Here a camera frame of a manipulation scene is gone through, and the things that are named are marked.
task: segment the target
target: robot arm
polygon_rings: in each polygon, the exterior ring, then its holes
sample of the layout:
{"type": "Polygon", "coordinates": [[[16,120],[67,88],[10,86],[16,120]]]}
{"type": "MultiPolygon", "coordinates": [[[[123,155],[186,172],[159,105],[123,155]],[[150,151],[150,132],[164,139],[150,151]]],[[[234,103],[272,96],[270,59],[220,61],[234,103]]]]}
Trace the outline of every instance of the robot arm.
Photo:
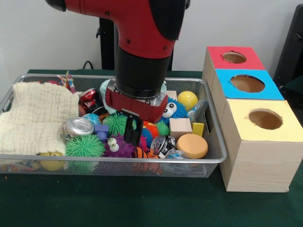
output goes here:
{"type": "MultiPolygon", "coordinates": [[[[161,86],[190,0],[46,0],[61,11],[112,20],[119,32],[117,75],[106,91],[107,105],[137,121],[157,122],[168,97],[161,86]]],[[[140,137],[141,123],[138,125],[140,137]]]]}

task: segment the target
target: black cable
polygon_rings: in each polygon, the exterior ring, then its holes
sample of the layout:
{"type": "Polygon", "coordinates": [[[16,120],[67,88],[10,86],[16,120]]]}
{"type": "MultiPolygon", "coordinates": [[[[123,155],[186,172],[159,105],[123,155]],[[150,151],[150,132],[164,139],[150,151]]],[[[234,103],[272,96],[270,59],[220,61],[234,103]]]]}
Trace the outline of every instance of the black cable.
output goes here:
{"type": "Polygon", "coordinates": [[[93,64],[92,64],[90,61],[86,61],[86,62],[84,63],[84,65],[83,65],[83,67],[82,67],[83,70],[85,69],[85,67],[86,67],[87,64],[90,65],[90,68],[91,68],[92,70],[94,69],[93,64]]]}

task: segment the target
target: yellow box top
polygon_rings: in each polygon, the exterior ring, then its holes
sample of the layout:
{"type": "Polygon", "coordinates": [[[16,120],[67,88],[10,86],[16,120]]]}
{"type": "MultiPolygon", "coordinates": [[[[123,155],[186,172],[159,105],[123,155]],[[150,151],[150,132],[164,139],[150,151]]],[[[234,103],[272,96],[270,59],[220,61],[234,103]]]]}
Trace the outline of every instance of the yellow box top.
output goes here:
{"type": "Polygon", "coordinates": [[[227,101],[242,140],[303,142],[303,128],[287,101],[227,101]]]}

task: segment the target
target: green tablecloth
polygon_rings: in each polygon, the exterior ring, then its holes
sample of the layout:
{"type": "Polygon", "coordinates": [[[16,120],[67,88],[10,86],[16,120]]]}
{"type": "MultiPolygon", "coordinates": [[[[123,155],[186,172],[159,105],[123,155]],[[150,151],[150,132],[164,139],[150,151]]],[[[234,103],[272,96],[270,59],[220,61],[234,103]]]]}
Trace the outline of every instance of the green tablecloth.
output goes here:
{"type": "MultiPolygon", "coordinates": [[[[30,73],[64,73],[37,71],[30,73]]],[[[100,70],[73,74],[112,75],[100,70]]],[[[200,77],[201,72],[168,76],[200,77]]],[[[303,166],[289,193],[226,192],[207,179],[0,175],[1,226],[303,226],[303,166]]]]}

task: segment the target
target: red box top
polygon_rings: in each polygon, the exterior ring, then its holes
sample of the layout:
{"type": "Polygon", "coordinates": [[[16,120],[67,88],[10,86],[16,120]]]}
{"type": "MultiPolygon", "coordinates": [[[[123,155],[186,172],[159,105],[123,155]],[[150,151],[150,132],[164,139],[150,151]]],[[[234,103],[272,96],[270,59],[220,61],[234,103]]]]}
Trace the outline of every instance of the red box top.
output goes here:
{"type": "Polygon", "coordinates": [[[207,49],[217,70],[265,70],[252,47],[209,46],[207,49]]]}

